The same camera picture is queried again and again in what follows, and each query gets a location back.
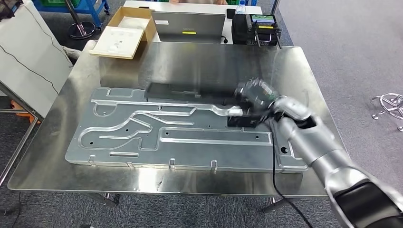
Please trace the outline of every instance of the black robot arm segment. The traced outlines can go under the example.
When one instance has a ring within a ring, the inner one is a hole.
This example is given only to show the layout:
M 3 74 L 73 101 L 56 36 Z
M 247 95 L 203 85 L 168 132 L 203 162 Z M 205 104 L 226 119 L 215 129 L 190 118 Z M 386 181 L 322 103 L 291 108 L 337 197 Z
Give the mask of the black robot arm segment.
M 241 85 L 235 95 L 251 102 L 254 110 L 265 110 L 278 122 L 280 134 L 322 182 L 343 227 L 403 228 L 402 195 L 352 162 L 308 107 L 279 96 L 260 79 Z

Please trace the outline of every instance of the white paper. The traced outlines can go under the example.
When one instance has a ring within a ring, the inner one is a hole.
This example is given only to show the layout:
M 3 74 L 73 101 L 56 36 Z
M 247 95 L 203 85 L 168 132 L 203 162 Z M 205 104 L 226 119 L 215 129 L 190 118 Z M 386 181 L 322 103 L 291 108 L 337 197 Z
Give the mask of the white paper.
M 167 20 L 155 20 L 156 25 L 169 25 Z
M 106 26 L 90 54 L 133 58 L 144 30 Z
M 143 29 L 148 25 L 150 19 L 145 18 L 131 18 L 131 17 L 123 17 L 120 21 L 118 27 L 119 28 L 127 28 L 127 29 Z

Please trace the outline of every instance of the laptop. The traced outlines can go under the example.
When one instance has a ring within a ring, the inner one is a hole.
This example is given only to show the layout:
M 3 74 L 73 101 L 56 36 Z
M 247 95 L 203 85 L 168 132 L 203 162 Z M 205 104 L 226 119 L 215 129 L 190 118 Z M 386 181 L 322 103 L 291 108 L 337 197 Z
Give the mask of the laptop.
M 225 15 L 152 12 L 161 41 L 221 43 Z

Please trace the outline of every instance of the stainless steel table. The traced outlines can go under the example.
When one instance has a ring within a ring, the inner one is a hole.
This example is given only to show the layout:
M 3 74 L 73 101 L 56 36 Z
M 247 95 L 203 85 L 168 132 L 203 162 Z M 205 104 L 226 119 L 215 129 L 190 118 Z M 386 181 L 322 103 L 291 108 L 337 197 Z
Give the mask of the stainless steel table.
M 95 57 L 89 41 L 55 100 L 8 187 L 116 193 L 190 193 L 276 196 L 270 173 L 185 171 L 151 168 L 99 167 L 68 163 L 66 149 L 92 91 L 100 86 L 145 88 L 150 80 L 185 78 L 200 82 L 236 83 L 263 77 L 283 95 L 307 104 L 341 142 L 335 123 L 300 47 L 263 47 L 152 43 L 140 46 L 134 60 Z M 289 197 L 325 196 L 310 169 L 300 174 L 276 174 Z

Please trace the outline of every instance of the black power cord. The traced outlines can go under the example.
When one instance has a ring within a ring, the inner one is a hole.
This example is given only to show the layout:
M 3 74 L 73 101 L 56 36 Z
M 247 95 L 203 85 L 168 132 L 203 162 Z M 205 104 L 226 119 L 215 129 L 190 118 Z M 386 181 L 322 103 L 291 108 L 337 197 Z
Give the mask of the black power cord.
M 28 7 L 26 7 L 24 4 L 22 4 L 22 6 L 24 6 L 28 12 L 32 15 L 32 18 L 35 20 L 35 22 L 38 24 L 38 26 L 40 27 L 40 29 L 42 30 L 43 33 L 45 33 L 45 35 L 47 35 L 50 38 L 50 41 L 52 42 L 52 45 L 60 52 L 62 53 L 62 55 L 66 58 L 67 62 L 71 64 L 71 61 L 68 59 L 68 57 L 66 56 L 65 52 L 60 50 L 59 48 L 56 47 L 56 45 L 53 43 L 53 39 L 52 37 L 45 32 L 45 30 L 42 28 L 42 26 L 39 24 L 38 20 L 35 18 L 34 14 L 28 9 Z
M 269 128 L 272 131 L 272 127 L 270 126 L 270 124 L 268 124 L 266 121 L 263 122 L 264 125 L 266 125 L 267 128 Z M 293 202 L 291 202 L 291 200 L 289 200 L 288 198 L 284 197 L 284 195 L 278 190 L 277 186 L 276 186 L 276 151 L 275 151 L 275 140 L 273 139 L 273 187 L 276 190 L 277 194 L 280 195 L 283 200 L 285 200 L 290 206 L 292 206 L 292 208 L 297 211 L 297 213 L 301 216 L 301 218 L 304 220 L 304 222 L 307 224 L 307 226 L 309 228 L 313 228 L 311 223 L 308 221 L 308 219 L 305 217 L 305 215 L 301 212 L 301 210 L 299 210 L 295 204 Z
M 25 67 L 27 70 L 29 70 L 30 72 L 32 72 L 32 73 L 38 75 L 39 77 L 43 78 L 45 81 L 49 82 L 49 83 L 52 85 L 53 89 L 55 90 L 56 94 L 59 94 L 58 91 L 56 90 L 55 86 L 53 85 L 53 83 L 52 83 L 51 81 L 47 80 L 44 76 L 38 74 L 37 72 L 35 72 L 35 71 L 29 69 L 26 65 L 24 65 L 23 63 L 21 63 L 21 62 L 17 59 L 17 57 L 15 57 L 13 54 L 10 54 L 9 52 L 7 52 L 7 51 L 3 48 L 2 45 L 0 45 L 0 48 L 4 51 L 4 53 L 6 53 L 6 54 L 12 56 L 12 57 L 15 59 L 15 61 L 17 61 L 19 64 L 21 64 L 21 65 L 22 65 L 23 67 Z
M 228 40 L 227 40 L 227 38 L 225 36 L 221 36 L 221 38 L 224 38 L 224 44 L 228 43 Z
M 15 218 L 14 223 L 13 223 L 13 225 L 11 226 L 11 228 L 14 228 L 14 226 L 15 226 L 15 224 L 17 223 L 18 218 L 19 218 L 20 215 L 21 215 L 21 192 L 20 192 L 19 195 L 18 195 L 18 215 L 17 215 L 17 217 Z

